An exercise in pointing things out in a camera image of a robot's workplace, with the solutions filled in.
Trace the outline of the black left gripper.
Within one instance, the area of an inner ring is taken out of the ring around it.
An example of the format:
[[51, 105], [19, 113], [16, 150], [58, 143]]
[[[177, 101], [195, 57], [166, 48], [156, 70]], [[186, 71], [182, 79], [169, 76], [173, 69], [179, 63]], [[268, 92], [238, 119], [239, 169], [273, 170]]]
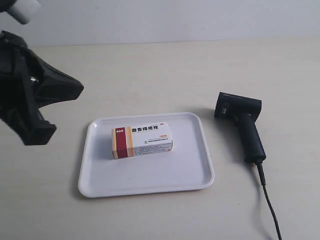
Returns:
[[[37, 80], [34, 85], [32, 77]], [[22, 37], [1, 31], [0, 119], [24, 145], [46, 145], [57, 130], [38, 108], [76, 100], [83, 90], [80, 81], [43, 61]]]

